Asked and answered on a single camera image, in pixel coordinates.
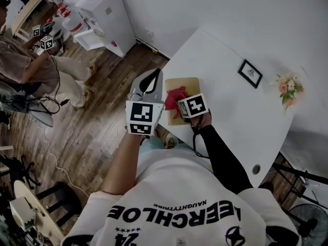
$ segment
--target star print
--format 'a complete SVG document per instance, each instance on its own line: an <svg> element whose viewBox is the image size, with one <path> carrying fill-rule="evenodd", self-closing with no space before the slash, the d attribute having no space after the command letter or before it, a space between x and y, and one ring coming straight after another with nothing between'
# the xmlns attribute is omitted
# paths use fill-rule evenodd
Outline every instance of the star print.
<svg viewBox="0 0 328 246"><path fill-rule="evenodd" d="M245 238L240 234L239 226L231 227L230 229L228 229L225 237L225 240L229 246L241 246L245 243Z"/></svg>

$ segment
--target red cloth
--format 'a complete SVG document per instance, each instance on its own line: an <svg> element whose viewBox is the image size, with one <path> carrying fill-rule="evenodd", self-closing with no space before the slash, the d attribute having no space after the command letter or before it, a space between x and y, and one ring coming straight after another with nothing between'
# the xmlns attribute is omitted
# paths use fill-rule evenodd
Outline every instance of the red cloth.
<svg viewBox="0 0 328 246"><path fill-rule="evenodd" d="M186 92L186 87L180 87L167 92L168 96L165 100L165 110L176 110L177 113L173 117L174 119L180 116L180 110L178 106L178 101L184 98L189 97Z"/></svg>

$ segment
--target framed picture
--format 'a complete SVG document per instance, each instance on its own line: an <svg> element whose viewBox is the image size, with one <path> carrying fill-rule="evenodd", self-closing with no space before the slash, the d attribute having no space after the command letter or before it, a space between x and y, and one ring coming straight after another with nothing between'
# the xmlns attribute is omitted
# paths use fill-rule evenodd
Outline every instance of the framed picture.
<svg viewBox="0 0 328 246"><path fill-rule="evenodd" d="M262 74L246 59L241 64L238 73L245 78L254 88L257 88L262 79Z"/></svg>

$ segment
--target flower bouquet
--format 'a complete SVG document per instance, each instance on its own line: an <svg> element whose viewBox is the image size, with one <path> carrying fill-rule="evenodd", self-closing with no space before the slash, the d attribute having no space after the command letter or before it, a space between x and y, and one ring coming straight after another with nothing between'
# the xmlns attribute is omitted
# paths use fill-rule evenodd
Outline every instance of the flower bouquet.
<svg viewBox="0 0 328 246"><path fill-rule="evenodd" d="M298 76L295 74L280 76L276 80L279 84L280 97L285 110L296 103L296 96L304 91Z"/></svg>

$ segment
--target wooden cutting board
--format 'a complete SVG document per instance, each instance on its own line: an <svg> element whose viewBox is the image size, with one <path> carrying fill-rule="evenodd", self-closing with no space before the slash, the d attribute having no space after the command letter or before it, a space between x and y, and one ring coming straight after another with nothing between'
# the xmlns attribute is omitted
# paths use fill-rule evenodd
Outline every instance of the wooden cutting board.
<svg viewBox="0 0 328 246"><path fill-rule="evenodd" d="M165 80L165 90L173 90L185 86L189 96L200 93L199 80L197 77L172 78ZM174 119L176 110L167 110L169 126L187 125L180 117Z"/></svg>

